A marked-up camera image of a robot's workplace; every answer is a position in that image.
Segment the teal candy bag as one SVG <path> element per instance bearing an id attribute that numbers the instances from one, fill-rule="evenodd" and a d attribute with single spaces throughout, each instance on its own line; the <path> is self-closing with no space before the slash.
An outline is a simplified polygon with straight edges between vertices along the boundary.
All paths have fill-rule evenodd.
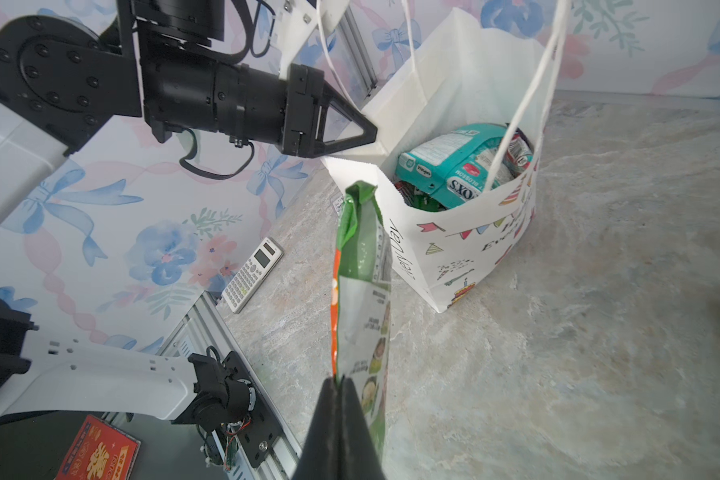
<path id="1" fill-rule="evenodd" d="M 488 181 L 489 169 L 506 132 L 502 125 L 477 123 L 439 135 L 401 153 L 395 175 L 446 209 L 458 207 L 510 182 L 531 165 L 532 147 L 518 130 L 494 180 Z"/>

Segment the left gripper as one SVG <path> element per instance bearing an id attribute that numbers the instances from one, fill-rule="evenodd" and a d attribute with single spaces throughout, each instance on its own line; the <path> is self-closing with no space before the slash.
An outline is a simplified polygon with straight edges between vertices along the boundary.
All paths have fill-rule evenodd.
<path id="1" fill-rule="evenodd" d="M 283 80 L 246 65 L 220 65 L 215 73 L 216 129 L 236 143 L 262 142 L 285 155 L 316 158 L 372 144 L 376 125 L 324 74 L 294 65 L 295 77 Z M 363 134 L 326 140 L 318 135 L 321 111 L 327 122 L 354 124 Z"/>

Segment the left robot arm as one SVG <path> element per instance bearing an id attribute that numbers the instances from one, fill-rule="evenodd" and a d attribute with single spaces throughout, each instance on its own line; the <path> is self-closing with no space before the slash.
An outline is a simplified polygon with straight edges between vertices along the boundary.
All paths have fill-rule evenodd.
<path id="1" fill-rule="evenodd" d="M 46 215 L 88 232 L 78 203 L 125 204 L 121 183 L 71 200 L 78 152 L 114 116 L 140 117 L 160 142 L 186 131 L 238 147 L 274 145 L 318 158 L 371 144 L 376 126 L 321 71 L 284 77 L 252 70 L 244 53 L 213 51 L 224 36 L 220 1 L 120 1 L 97 35 L 53 16 L 0 30 L 0 225 Z M 238 353 L 141 359 L 101 346 L 66 348 L 0 298 L 0 417 L 40 411 L 121 411 L 195 425 L 238 443 L 251 467 L 283 429 Z"/>

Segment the green Fox's candy bag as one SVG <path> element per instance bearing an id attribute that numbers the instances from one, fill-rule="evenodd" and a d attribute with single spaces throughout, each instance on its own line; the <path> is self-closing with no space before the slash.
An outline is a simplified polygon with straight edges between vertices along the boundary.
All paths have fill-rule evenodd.
<path id="1" fill-rule="evenodd" d="M 446 210 L 441 203 L 408 182 L 398 181 L 394 186 L 407 206 L 426 212 Z"/>

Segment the white paper gift bag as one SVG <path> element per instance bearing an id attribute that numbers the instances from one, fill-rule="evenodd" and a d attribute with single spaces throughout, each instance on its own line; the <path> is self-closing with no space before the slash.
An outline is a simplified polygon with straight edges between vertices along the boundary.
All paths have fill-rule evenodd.
<path id="1" fill-rule="evenodd" d="M 323 160 L 338 187 L 374 187 L 393 268 L 436 311 L 486 278 L 534 217 L 570 9 L 556 3 L 545 43 L 452 10 L 364 107 L 376 140 Z"/>

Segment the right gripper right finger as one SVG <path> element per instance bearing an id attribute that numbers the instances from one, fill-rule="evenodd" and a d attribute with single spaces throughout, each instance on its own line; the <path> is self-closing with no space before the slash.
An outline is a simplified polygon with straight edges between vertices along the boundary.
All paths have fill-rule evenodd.
<path id="1" fill-rule="evenodd" d="M 340 384 L 340 478 L 384 480 L 356 387 L 351 378 Z"/>

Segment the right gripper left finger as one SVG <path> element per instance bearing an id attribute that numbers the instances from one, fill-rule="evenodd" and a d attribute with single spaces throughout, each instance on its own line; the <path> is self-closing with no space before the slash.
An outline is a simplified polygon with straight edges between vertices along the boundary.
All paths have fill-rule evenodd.
<path id="1" fill-rule="evenodd" d="M 340 390 L 334 377 L 321 387 L 292 480 L 334 480 L 339 474 Z"/>

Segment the orange green snack bag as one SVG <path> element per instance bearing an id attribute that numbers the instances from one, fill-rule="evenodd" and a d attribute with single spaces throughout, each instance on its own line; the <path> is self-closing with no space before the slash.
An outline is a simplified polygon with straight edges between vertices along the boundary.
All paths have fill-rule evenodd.
<path id="1" fill-rule="evenodd" d="M 391 246 L 375 198 L 358 181 L 345 190 L 332 279 L 332 370 L 353 382 L 377 457 L 383 457 L 391 326 Z"/>

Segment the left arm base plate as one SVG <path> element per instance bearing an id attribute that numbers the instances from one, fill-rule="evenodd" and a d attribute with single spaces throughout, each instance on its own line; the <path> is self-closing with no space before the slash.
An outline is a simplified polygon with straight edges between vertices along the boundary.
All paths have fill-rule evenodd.
<path id="1" fill-rule="evenodd" d="M 227 469 L 232 468 L 229 455 L 236 452 L 256 479 L 290 478 L 300 446 L 244 357 L 235 351 L 220 357 L 210 347 L 188 360 L 196 374 L 194 398 L 175 422 L 216 436 Z"/>

